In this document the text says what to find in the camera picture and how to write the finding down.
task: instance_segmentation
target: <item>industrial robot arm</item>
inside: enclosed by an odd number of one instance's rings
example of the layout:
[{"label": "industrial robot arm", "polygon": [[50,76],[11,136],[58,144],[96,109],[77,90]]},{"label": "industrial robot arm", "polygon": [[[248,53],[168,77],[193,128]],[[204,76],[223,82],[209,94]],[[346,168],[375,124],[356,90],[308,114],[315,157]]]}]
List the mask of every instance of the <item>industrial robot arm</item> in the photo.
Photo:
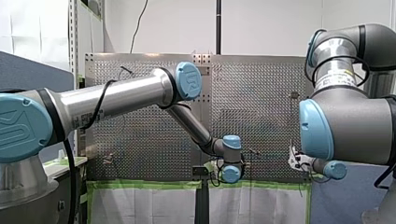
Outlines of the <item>industrial robot arm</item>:
[{"label": "industrial robot arm", "polygon": [[[319,31],[312,38],[306,60],[314,69],[308,78],[315,90],[310,99],[300,102],[303,153],[325,161],[387,165],[375,186],[388,189],[380,183],[396,167],[396,97],[372,99],[358,86],[369,78],[370,71],[396,69],[396,34],[377,24]],[[353,63],[362,63],[366,70],[359,84]],[[393,181],[379,206],[379,223],[394,223],[395,203]]]},{"label": "industrial robot arm", "polygon": [[241,140],[237,135],[214,138],[188,106],[177,104],[166,110],[190,135],[201,150],[210,156],[222,157],[221,177],[226,183],[236,183],[242,174]]},{"label": "industrial robot arm", "polygon": [[[18,217],[14,212],[20,207],[34,207],[32,202],[57,188],[56,181],[48,182],[37,156],[42,148],[64,141],[75,129],[87,129],[95,121],[149,105],[168,111],[204,152],[223,157],[227,161],[225,182],[237,182],[242,169],[239,137],[212,138],[191,111],[178,103],[196,98],[201,88],[198,68],[192,63],[179,63],[172,69],[153,69],[146,77],[110,80],[81,90],[0,93],[0,214],[14,222]],[[73,221],[74,209],[70,211],[69,221]]]}]

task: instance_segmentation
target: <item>pegboard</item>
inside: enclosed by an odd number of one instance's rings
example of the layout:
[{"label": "pegboard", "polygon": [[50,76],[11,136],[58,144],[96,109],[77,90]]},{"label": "pegboard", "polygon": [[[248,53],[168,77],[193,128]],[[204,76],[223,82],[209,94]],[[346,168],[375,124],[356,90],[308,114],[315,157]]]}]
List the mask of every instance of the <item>pegboard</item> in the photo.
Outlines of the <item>pegboard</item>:
[{"label": "pegboard", "polygon": [[[299,147],[298,100],[306,95],[304,58],[223,55],[87,55],[87,86],[142,77],[155,67],[192,62],[205,73],[204,90],[191,102],[193,113],[213,133],[238,134],[255,180],[303,181],[289,168],[290,139]],[[129,74],[120,67],[133,73]],[[87,132],[89,179],[191,180],[191,166],[203,163],[197,146],[158,106],[95,124]],[[249,150],[260,152],[250,156]],[[112,162],[104,160],[112,154]],[[250,178],[250,169],[246,177]]]}]

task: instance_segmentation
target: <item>black stand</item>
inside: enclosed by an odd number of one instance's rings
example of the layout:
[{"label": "black stand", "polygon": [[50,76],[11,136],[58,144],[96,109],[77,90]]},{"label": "black stand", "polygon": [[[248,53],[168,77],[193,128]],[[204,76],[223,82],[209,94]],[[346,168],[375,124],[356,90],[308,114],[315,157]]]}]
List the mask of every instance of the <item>black stand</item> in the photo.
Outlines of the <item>black stand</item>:
[{"label": "black stand", "polygon": [[201,188],[195,192],[195,224],[209,224],[209,172],[204,166],[193,166],[194,180],[201,180]]}]

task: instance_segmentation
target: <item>metal pole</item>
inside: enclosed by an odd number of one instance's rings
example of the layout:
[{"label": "metal pole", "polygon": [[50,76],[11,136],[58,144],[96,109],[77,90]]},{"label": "metal pole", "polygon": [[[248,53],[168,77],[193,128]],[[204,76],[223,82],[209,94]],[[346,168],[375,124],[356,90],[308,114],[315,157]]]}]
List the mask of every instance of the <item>metal pole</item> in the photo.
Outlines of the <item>metal pole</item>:
[{"label": "metal pole", "polygon": [[216,54],[221,54],[221,0],[216,5]]}]

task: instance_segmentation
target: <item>light blue joint cap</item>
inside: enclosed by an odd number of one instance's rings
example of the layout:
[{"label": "light blue joint cap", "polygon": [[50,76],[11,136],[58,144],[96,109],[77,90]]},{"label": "light blue joint cap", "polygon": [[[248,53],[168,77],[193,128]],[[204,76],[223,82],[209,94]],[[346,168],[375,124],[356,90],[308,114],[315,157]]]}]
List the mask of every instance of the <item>light blue joint cap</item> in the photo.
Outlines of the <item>light blue joint cap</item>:
[{"label": "light blue joint cap", "polygon": [[300,135],[303,153],[326,161],[332,159],[332,131],[320,106],[311,99],[300,102]]},{"label": "light blue joint cap", "polygon": [[238,135],[225,135],[223,137],[223,145],[230,149],[242,149],[241,138]]},{"label": "light blue joint cap", "polygon": [[343,179],[347,175],[347,167],[340,161],[329,161],[323,169],[323,174],[332,179]]},{"label": "light blue joint cap", "polygon": [[0,93],[0,163],[36,155],[52,135],[52,121],[41,104],[16,94]]},{"label": "light blue joint cap", "polygon": [[193,100],[202,88],[201,73],[193,63],[179,63],[176,68],[176,85],[183,100]]},{"label": "light blue joint cap", "polygon": [[236,166],[228,165],[222,170],[221,177],[225,182],[233,184],[238,182],[239,178],[241,178],[241,172]]}]

